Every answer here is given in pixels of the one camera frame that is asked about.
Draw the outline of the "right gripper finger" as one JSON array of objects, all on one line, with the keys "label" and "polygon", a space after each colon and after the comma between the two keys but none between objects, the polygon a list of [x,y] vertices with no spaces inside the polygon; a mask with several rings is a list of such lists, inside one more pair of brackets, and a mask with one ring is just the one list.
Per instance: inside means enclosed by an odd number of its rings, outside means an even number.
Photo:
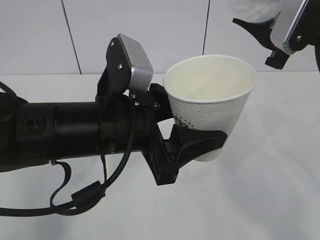
[{"label": "right gripper finger", "polygon": [[232,22],[250,33],[264,48],[269,50],[276,49],[271,41],[272,28],[269,25],[250,23],[238,18],[233,18]]}]

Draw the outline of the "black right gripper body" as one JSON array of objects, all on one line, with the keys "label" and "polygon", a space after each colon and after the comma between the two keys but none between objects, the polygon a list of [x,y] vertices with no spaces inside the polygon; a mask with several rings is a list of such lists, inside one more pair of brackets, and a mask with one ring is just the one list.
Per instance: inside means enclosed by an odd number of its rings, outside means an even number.
[{"label": "black right gripper body", "polygon": [[[273,26],[277,17],[270,20],[270,27]],[[320,66],[320,16],[318,14],[303,14],[289,40],[290,46],[296,52],[302,51],[307,46],[314,47],[315,62]],[[282,70],[289,57],[283,51],[276,48],[265,60],[265,64],[273,69]]]}]

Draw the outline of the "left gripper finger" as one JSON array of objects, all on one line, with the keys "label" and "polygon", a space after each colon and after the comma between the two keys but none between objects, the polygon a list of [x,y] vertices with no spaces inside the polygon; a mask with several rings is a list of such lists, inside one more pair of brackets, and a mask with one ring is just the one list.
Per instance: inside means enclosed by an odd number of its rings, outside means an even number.
[{"label": "left gripper finger", "polygon": [[169,159],[180,169],[207,153],[221,149],[228,138],[221,130],[195,130],[174,124],[164,140]]},{"label": "left gripper finger", "polygon": [[157,102],[157,108],[155,110],[156,121],[159,123],[164,120],[172,119],[173,113],[168,94],[164,87],[158,83],[152,83],[149,87],[149,91]]}]

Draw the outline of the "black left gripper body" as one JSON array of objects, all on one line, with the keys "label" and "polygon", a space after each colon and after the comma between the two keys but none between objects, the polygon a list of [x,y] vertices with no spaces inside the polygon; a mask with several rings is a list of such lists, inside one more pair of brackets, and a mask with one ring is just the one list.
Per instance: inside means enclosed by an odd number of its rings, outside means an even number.
[{"label": "black left gripper body", "polygon": [[158,107],[151,92],[130,91],[130,122],[128,127],[128,143],[124,152],[127,163],[136,139],[138,125],[144,127],[143,136],[138,137],[138,150],[146,160],[158,186],[175,183],[179,168],[170,159],[165,148],[163,136],[156,121],[155,110]]}]

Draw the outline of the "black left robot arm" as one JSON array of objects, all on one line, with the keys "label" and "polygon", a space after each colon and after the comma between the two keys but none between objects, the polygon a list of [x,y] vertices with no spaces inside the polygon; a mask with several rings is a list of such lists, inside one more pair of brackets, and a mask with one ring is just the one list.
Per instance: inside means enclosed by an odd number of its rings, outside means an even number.
[{"label": "black left robot arm", "polygon": [[0,86],[0,170],[62,159],[141,152],[157,185],[173,184],[180,168],[220,149],[228,135],[174,124],[164,139],[159,122],[173,117],[164,88],[97,96],[93,102],[29,103]]}]

